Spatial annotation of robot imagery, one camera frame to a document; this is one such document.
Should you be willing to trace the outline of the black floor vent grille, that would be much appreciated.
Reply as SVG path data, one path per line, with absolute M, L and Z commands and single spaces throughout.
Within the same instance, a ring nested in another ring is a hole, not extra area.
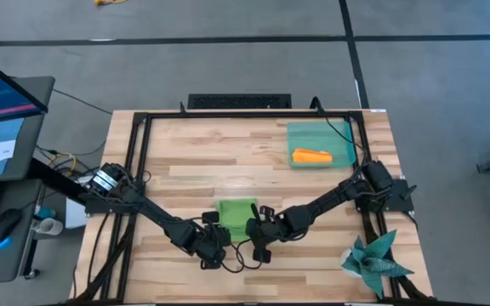
M 188 109 L 291 109 L 289 93 L 194 93 Z

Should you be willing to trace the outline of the black desk leg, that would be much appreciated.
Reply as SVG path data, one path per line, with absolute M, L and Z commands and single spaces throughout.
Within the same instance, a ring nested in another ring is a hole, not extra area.
M 67 198 L 83 205 L 84 201 L 80 198 L 86 190 L 78 183 L 67 178 L 48 165 L 36 158 L 32 158 L 26 173 L 27 179 L 39 179 L 50 189 L 60 192 Z

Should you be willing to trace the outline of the orange microfiber towel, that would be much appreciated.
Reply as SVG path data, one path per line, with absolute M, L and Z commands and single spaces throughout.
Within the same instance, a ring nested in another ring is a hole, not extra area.
M 333 156 L 326 151 L 303 148 L 296 148 L 291 157 L 294 163 L 331 163 L 333 161 Z

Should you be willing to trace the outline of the white mug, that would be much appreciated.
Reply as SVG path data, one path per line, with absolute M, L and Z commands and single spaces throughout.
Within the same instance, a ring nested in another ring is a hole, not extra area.
M 59 235 L 64 230 L 64 225 L 54 218 L 45 218 L 43 220 L 35 220 L 31 229 L 36 234 Z

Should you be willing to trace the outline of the teal artificial plant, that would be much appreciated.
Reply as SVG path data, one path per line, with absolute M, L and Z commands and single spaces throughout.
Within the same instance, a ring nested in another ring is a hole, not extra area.
M 413 272 L 406 269 L 385 255 L 390 250 L 396 238 L 396 230 L 380 236 L 372 243 L 364 246 L 358 236 L 351 248 L 351 256 L 344 263 L 344 267 L 354 270 L 362 276 L 362 280 L 377 296 L 384 297 L 382 277 L 400 277 L 411 275 Z

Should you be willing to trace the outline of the white plant pot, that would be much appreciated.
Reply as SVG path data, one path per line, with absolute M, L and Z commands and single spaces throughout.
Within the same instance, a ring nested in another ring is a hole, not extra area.
M 351 256 L 351 249 L 350 248 L 348 248 L 345 251 L 343 251 L 343 253 L 340 256 L 340 266 L 341 266 L 342 270 L 344 271 L 344 273 L 346 275 L 348 275 L 349 277 L 356 278 L 356 279 L 361 279 L 362 276 L 360 274 L 358 274 L 354 270 L 347 269 L 347 268 L 344 267 L 344 263 L 346 262 L 346 260 L 350 256 Z

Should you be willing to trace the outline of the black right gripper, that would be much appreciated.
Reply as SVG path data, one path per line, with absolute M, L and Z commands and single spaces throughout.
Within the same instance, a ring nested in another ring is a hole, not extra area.
M 245 233 L 257 250 L 264 250 L 274 241 L 290 241 L 299 235 L 296 229 L 279 216 L 270 207 L 258 208 L 250 205 L 253 217 L 246 223 Z

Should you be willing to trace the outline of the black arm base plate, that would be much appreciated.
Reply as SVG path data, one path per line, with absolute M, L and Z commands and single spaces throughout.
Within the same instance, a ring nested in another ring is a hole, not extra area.
M 378 200 L 356 200 L 356 210 L 366 209 L 371 213 L 401 212 L 409 213 L 414 210 L 411 194 L 416 190 L 416 185 L 409 185 L 406 179 L 395 179 L 388 194 Z
M 144 193 L 145 183 L 142 181 L 124 180 L 113 187 L 91 179 L 80 198 L 88 213 L 135 213 L 139 204 L 130 197 L 142 197 Z

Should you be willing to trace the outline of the teal translucent plastic basket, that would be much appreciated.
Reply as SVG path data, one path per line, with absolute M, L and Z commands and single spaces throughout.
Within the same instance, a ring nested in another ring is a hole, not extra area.
M 288 159 L 293 168 L 348 167 L 356 162 L 351 143 L 350 124 L 332 120 L 326 122 L 290 122 L 287 127 Z M 331 163 L 294 163 L 296 148 L 326 151 L 333 156 Z

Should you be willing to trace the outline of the green microfiber towel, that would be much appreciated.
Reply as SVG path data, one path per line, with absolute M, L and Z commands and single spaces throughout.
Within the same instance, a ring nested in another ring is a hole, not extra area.
M 238 243 L 248 238 L 246 225 L 249 219 L 254 218 L 251 208 L 253 204 L 257 204 L 255 198 L 224 199 L 216 202 L 219 223 L 229 230 L 232 242 Z

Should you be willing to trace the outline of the laptop computer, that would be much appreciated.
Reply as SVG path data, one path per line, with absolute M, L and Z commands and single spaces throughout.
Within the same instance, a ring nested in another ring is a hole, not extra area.
M 53 76 L 13 77 L 23 89 L 48 106 L 52 95 L 55 78 Z M 27 117 L 18 132 L 14 156 L 7 162 L 0 181 L 24 179 L 33 160 L 37 140 L 43 125 L 44 115 Z

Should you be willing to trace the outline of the white box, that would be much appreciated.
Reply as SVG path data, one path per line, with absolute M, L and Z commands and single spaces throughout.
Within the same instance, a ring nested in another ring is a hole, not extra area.
M 66 198 L 65 226 L 67 229 L 83 227 L 87 224 L 88 218 L 85 207 L 82 204 Z

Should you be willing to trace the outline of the black computer mouse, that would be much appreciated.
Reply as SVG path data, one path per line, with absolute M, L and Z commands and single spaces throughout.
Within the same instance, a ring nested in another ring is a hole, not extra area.
M 0 214 L 0 245 L 10 237 L 21 219 L 22 212 L 16 208 L 8 209 Z

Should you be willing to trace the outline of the white paper note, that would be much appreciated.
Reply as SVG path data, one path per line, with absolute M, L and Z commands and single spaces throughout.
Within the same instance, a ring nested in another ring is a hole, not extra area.
M 15 140 L 0 142 L 0 162 L 11 159 L 14 156 Z

